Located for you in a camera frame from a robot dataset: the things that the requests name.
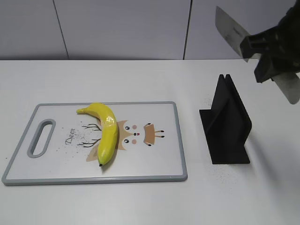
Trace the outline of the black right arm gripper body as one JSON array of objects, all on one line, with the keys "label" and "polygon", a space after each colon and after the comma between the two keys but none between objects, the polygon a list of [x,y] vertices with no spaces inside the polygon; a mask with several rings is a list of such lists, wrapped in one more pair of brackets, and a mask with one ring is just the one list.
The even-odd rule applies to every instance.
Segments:
[{"label": "black right arm gripper body", "polygon": [[277,75],[300,71],[300,2],[297,0],[277,25],[277,38],[282,56]]}]

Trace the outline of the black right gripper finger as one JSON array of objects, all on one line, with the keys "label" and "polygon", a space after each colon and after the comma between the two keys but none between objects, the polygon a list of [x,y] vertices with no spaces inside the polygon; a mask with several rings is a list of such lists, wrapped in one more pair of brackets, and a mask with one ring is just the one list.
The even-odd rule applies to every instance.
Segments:
[{"label": "black right gripper finger", "polygon": [[277,31],[278,27],[275,26],[258,34],[246,36],[240,44],[242,57],[249,59],[254,54],[280,55]]},{"label": "black right gripper finger", "polygon": [[266,80],[283,73],[298,72],[297,50],[261,50],[256,51],[255,54],[261,55],[255,68],[255,78],[258,83],[263,83]]}]

